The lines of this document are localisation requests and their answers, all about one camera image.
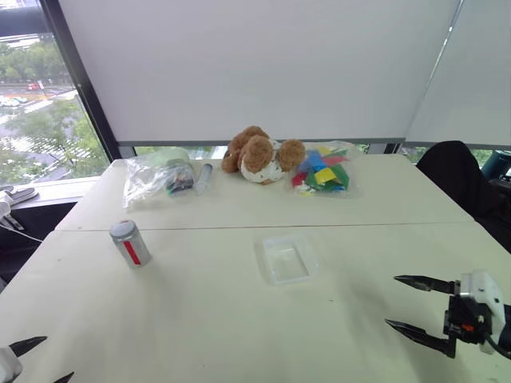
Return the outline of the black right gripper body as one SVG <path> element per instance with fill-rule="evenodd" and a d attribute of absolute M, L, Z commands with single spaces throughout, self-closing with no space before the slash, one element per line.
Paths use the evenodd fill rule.
<path fill-rule="evenodd" d="M 486 335 L 491 335 L 492 314 L 485 303 L 472 298 L 451 295 L 445 312 L 443 333 L 451 344 L 460 340 L 469 344 L 483 345 Z"/>

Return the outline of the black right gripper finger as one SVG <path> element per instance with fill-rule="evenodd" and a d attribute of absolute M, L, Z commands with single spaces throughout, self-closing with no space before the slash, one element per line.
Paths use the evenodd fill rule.
<path fill-rule="evenodd" d="M 434 349 L 443 353 L 447 357 L 455 358 L 456 355 L 456 339 L 455 338 L 437 338 L 429 335 L 424 329 L 417 326 L 412 326 L 404 322 L 398 322 L 390 319 L 385 319 L 385 323 L 391 326 L 394 330 L 398 331 L 401 335 L 409 338 L 411 341 L 416 342 L 425 347 Z"/>
<path fill-rule="evenodd" d="M 437 291 L 443 294 L 455 295 L 456 282 L 443 281 L 423 275 L 396 275 L 394 280 L 422 291 Z"/>

